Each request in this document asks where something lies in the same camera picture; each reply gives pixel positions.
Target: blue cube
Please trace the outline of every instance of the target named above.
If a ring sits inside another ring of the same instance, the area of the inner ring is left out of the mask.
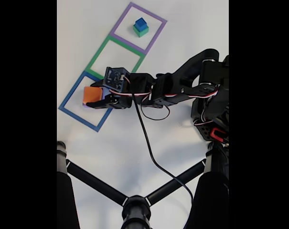
[[[135,23],[134,26],[136,27],[136,29],[139,32],[142,32],[143,30],[145,30],[148,27],[143,18],[140,18],[139,20],[136,20],[136,23]]]

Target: blue square outline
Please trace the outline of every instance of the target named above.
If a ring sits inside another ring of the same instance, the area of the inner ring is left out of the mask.
[[[91,129],[93,129],[93,130],[98,132],[101,129],[101,127],[104,124],[104,122],[106,121],[106,119],[109,116],[110,112],[112,111],[112,108],[107,109],[106,113],[104,114],[104,116],[101,119],[101,121],[99,122],[99,124],[97,126],[95,126],[95,125],[91,124],[90,122],[86,121],[85,119],[81,118],[80,116],[72,113],[71,111],[69,111],[68,109],[66,109],[64,107],[85,76],[87,76],[88,78],[94,80],[95,82],[100,81],[100,79],[96,78],[92,74],[90,74],[90,73],[88,73],[86,71],[83,71],[83,73],[80,75],[80,77],[78,78],[76,83],[73,85],[72,89],[70,90],[70,92],[68,93],[66,98],[63,100],[62,104],[60,104],[58,109],[61,110],[64,113],[66,113],[67,115],[71,116],[72,118],[76,119],[77,121],[81,122],[82,124],[84,124],[84,125],[88,126],[89,128],[91,128]]]

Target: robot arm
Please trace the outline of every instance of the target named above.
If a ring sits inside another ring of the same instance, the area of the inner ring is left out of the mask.
[[[124,68],[107,67],[105,78],[90,86],[109,89],[110,94],[85,104],[95,109],[130,108],[134,94],[137,104],[142,107],[163,108],[198,98],[193,102],[191,118],[203,138],[211,141],[213,129],[217,128],[221,134],[229,133],[229,55],[223,62],[218,59],[217,50],[206,49],[176,72],[157,74],[156,79],[148,73],[129,73]],[[192,87],[198,76],[198,86]]]

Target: stacked cubes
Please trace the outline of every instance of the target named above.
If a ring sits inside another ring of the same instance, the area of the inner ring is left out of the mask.
[[[143,18],[140,18],[139,20],[137,20],[133,28],[134,28],[135,33],[139,37],[142,37],[144,34],[149,32],[149,27]]]

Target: tripod leg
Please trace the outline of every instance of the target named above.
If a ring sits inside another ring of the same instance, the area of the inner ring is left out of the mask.
[[[66,150],[63,142],[57,142],[56,202],[57,229],[80,229],[71,178],[67,175]]]
[[[229,228],[229,157],[222,144],[209,145],[186,229]]]

